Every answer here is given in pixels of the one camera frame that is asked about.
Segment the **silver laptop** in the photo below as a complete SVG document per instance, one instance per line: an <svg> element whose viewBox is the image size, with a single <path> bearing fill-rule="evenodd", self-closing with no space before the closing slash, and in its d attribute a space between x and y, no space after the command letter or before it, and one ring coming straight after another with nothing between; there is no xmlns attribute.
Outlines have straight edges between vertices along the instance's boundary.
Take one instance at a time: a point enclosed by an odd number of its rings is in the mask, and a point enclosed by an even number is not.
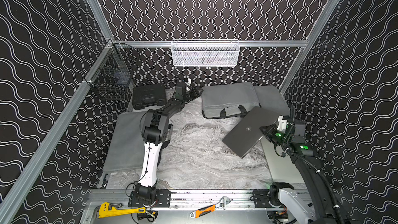
<svg viewBox="0 0 398 224"><path fill-rule="evenodd" d="M261 145L268 163L270 174L273 181L301 184L304 183L303 177L298 169L286 155L284 158L275 153L273 143L269 142L265 137L261 139Z"/></svg>

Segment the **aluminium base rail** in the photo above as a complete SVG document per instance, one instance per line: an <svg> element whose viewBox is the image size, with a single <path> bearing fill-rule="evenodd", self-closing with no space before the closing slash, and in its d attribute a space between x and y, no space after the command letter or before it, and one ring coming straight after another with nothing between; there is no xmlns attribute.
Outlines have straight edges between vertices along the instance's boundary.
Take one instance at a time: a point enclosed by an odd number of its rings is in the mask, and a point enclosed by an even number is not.
<svg viewBox="0 0 398 224"><path fill-rule="evenodd" d="M158 189L155 196L155 208L168 210L189 210L218 203L222 197L231 202L227 210L250 210L265 208L270 211L282 210L284 205L271 202L271 194L267 189Z"/></svg>

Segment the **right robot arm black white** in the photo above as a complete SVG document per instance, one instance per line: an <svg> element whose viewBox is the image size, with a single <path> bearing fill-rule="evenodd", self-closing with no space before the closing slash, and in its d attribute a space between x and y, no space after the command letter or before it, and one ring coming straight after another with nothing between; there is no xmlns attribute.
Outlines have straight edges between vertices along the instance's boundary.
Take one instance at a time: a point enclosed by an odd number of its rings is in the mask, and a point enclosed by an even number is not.
<svg viewBox="0 0 398 224"><path fill-rule="evenodd" d="M271 204L289 210L299 224L353 224L347 211L337 199L331 184L320 168L320 161L310 144L296 134L294 110L283 115L266 110L265 123L260 131L273 146L275 154L291 162L301 175L311 198L312 206L301 200L288 182L273 183L270 189Z"/></svg>

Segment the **dark grey laptop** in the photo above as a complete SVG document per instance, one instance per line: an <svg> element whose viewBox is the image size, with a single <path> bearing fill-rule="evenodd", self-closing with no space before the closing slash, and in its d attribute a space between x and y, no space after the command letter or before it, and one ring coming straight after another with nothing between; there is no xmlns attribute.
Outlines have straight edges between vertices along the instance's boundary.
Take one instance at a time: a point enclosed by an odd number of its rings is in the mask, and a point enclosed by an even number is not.
<svg viewBox="0 0 398 224"><path fill-rule="evenodd" d="M261 127L273 125L281 114L254 107L222 140L243 159L263 137Z"/></svg>

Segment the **yellow pipe wrench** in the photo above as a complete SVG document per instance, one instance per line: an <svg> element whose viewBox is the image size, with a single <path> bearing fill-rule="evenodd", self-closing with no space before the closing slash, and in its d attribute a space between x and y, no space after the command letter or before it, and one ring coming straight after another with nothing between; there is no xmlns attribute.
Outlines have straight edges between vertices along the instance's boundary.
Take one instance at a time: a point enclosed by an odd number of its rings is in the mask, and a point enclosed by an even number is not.
<svg viewBox="0 0 398 224"><path fill-rule="evenodd" d="M96 208L94 218L109 218L128 214L143 214L146 213L145 207L130 208L130 209L118 209L114 204L104 202Z"/></svg>

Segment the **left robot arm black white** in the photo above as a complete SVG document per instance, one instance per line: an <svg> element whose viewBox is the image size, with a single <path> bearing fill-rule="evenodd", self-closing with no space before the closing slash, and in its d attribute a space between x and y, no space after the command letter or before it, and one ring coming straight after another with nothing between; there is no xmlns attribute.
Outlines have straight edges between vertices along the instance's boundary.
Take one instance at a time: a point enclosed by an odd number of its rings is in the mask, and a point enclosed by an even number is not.
<svg viewBox="0 0 398 224"><path fill-rule="evenodd" d="M185 78L176 83L175 91L167 103L160 109L148 110L140 125L144 141L144 160L140 179L134 186L133 196L144 206L155 203L157 167L161 151L171 141L173 125L170 118L180 113L186 104L201 96L203 90L192 85L192 80Z"/></svg>

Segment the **black plastic tool case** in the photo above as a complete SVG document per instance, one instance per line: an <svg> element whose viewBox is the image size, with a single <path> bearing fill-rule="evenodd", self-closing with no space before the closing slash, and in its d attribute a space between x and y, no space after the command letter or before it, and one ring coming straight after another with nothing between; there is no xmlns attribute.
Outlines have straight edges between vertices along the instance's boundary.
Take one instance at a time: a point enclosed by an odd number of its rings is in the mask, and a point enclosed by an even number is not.
<svg viewBox="0 0 398 224"><path fill-rule="evenodd" d="M164 106L166 102L166 91L163 84L139 86L133 89L132 106L135 110L155 105Z"/></svg>

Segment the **orange adjustable wrench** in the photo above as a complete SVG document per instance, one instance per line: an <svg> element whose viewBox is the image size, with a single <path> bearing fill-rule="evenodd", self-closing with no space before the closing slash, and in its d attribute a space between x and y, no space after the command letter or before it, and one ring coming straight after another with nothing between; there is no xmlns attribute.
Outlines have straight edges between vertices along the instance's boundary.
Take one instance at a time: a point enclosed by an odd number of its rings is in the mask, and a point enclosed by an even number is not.
<svg viewBox="0 0 398 224"><path fill-rule="evenodd" d="M226 206L231 203L231 201L232 201L231 198L229 198L227 196L223 196L218 203L210 205L210 206L202 207L198 210L191 212L190 217L191 218L199 218L201 216L204 216L206 214L214 212L218 208L225 209Z"/></svg>

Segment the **grey zippered laptop bag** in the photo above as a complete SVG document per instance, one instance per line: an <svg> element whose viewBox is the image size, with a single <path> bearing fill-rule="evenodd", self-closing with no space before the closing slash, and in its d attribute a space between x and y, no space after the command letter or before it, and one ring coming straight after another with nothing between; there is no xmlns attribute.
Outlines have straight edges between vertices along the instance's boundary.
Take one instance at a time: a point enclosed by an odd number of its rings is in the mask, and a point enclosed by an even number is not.
<svg viewBox="0 0 398 224"><path fill-rule="evenodd" d="M287 116L290 114L285 98L275 86L255 86L254 89L262 108L279 115Z"/></svg>

